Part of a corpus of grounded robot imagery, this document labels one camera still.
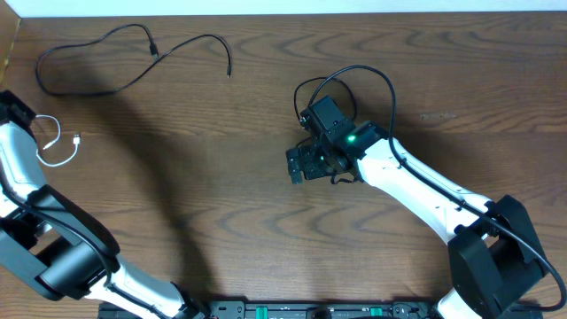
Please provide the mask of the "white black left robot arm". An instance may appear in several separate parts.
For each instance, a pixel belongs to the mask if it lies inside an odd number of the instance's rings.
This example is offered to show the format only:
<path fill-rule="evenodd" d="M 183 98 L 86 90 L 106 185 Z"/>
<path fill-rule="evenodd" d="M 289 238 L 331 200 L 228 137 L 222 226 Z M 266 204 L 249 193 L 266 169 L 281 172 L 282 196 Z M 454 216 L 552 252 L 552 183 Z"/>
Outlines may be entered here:
<path fill-rule="evenodd" d="M 209 310 L 120 256 L 110 231 L 49 186 L 31 124 L 1 94 L 1 264 L 48 300 L 100 301 L 106 318 L 203 318 Z"/>

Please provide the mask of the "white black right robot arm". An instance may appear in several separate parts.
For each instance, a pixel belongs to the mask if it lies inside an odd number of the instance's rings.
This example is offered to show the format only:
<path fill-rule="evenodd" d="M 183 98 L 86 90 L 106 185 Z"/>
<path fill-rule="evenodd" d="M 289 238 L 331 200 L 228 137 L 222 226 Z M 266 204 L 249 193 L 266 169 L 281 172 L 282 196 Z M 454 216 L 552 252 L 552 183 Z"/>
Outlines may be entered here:
<path fill-rule="evenodd" d="M 451 182 L 406 152 L 372 122 L 302 119 L 311 142 L 286 153 L 294 183 L 348 173 L 399 201 L 447 245 L 451 291 L 434 307 L 441 318 L 540 315 L 521 299 L 551 267 L 525 207 L 493 201 Z"/>

